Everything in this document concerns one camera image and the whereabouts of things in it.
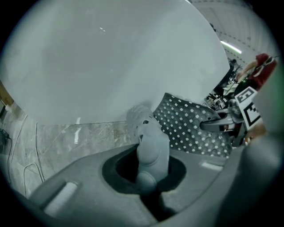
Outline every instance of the robotic equipment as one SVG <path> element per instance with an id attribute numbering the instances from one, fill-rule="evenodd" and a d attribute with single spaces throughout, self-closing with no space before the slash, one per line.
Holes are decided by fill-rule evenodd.
<path id="1" fill-rule="evenodd" d="M 277 176 L 284 135 L 266 134 L 231 150 L 229 158 L 203 154 L 203 145 L 199 145 L 200 153 L 185 152 L 178 149 L 180 144 L 171 146 L 177 139 L 173 140 L 170 132 L 181 127 L 177 115 L 167 111 L 169 117 L 161 122 L 161 110 L 172 108 L 166 104 L 170 99 L 171 105 L 179 108 L 175 102 L 186 104 L 184 108 L 195 114 L 202 107 L 165 94 L 154 113 L 144 106 L 132 108 L 127 121 L 134 145 L 83 157 L 45 181 L 29 200 L 18 195 L 19 200 L 46 226 L 209 227 L 233 223 Z M 214 116 L 209 108 L 207 111 L 207 116 Z M 177 124 L 167 131 L 170 119 Z M 203 132 L 201 126 L 196 132 L 192 132 L 193 124 L 186 127 L 191 139 Z M 226 141 L 226 133 L 221 136 L 219 140 Z M 210 142 L 217 146 L 219 140 L 217 135 L 216 141 Z M 192 141 L 199 144 L 203 140 Z"/>
<path id="2" fill-rule="evenodd" d="M 229 106 L 227 109 L 219 110 L 217 113 L 222 116 L 221 119 L 216 121 L 202 122 L 200 128 L 205 131 L 210 132 L 223 132 L 234 131 L 232 136 L 232 146 L 240 146 L 248 132 L 245 125 L 244 118 L 241 114 L 241 110 L 235 99 L 229 101 Z"/>

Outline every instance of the white wall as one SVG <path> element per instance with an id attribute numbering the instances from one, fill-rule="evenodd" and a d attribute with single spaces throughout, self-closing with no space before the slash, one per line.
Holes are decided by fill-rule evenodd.
<path id="1" fill-rule="evenodd" d="M 224 47 L 239 64 L 244 66 L 261 53 L 280 55 L 266 23 L 243 0 L 192 0 L 192 4 L 214 25 L 220 40 L 242 51 L 238 54 Z"/>
<path id="2" fill-rule="evenodd" d="M 123 121 L 165 92 L 204 98 L 229 69 L 205 18 L 185 0 L 41 1 L 4 50 L 0 75 L 46 124 Z"/>

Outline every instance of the black cable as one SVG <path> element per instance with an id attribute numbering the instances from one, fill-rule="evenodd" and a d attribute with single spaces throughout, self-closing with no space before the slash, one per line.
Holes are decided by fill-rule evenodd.
<path id="1" fill-rule="evenodd" d="M 231 90 L 231 88 L 233 87 L 234 84 L 235 84 L 235 83 L 232 84 L 232 86 L 231 86 L 230 89 L 227 91 L 227 93 Z M 221 101 L 224 99 L 224 97 L 227 95 L 227 93 L 223 95 L 223 98 L 220 99 Z"/>
<path id="2" fill-rule="evenodd" d="M 241 65 L 238 65 L 238 67 L 236 68 L 235 72 L 237 72 L 239 70 L 239 68 L 241 68 Z"/>
<path id="3" fill-rule="evenodd" d="M 11 155 L 11 149 L 12 149 L 13 142 L 12 142 L 12 139 L 10 137 L 8 137 L 8 140 L 11 140 L 11 146 L 10 146 L 8 160 L 7 160 L 7 169 L 8 169 L 9 182 L 11 183 L 11 178 L 10 178 L 10 174 L 9 174 L 9 158 L 10 158 L 10 155 Z"/>
<path id="4" fill-rule="evenodd" d="M 216 98 L 214 95 L 212 95 L 211 93 L 209 93 L 208 95 L 210 98 L 212 98 L 213 100 Z"/>

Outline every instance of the red object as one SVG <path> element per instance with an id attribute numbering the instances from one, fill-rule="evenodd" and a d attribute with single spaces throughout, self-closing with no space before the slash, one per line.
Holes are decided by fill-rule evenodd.
<path id="1" fill-rule="evenodd" d="M 268 54 L 257 55 L 256 56 L 256 60 L 257 60 L 256 70 L 254 70 L 253 73 L 248 78 L 249 80 L 254 80 L 256 82 L 256 84 L 258 86 L 257 90 L 259 90 L 264 85 L 264 83 L 269 78 L 270 74 L 273 72 L 273 70 L 275 69 L 275 67 L 277 65 L 276 60 L 273 60 L 273 62 L 271 62 L 270 64 L 266 65 L 263 68 L 263 70 L 261 71 L 261 73 L 257 77 L 253 77 L 260 70 L 260 68 L 258 68 L 258 67 L 261 66 L 263 63 L 265 63 L 265 61 L 268 58 L 269 58 Z"/>

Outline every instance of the ceiling light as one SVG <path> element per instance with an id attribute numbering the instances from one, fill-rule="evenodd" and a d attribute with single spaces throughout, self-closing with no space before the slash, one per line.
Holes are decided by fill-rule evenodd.
<path id="1" fill-rule="evenodd" d="M 240 51 L 239 49 L 233 47 L 232 45 L 230 45 L 230 44 L 228 44 L 228 43 L 226 43 L 226 42 L 224 42 L 224 41 L 222 41 L 222 40 L 221 40 L 221 43 L 224 44 L 225 46 L 227 46 L 227 47 L 233 49 L 234 51 L 238 52 L 239 54 L 241 54 L 241 51 Z"/>

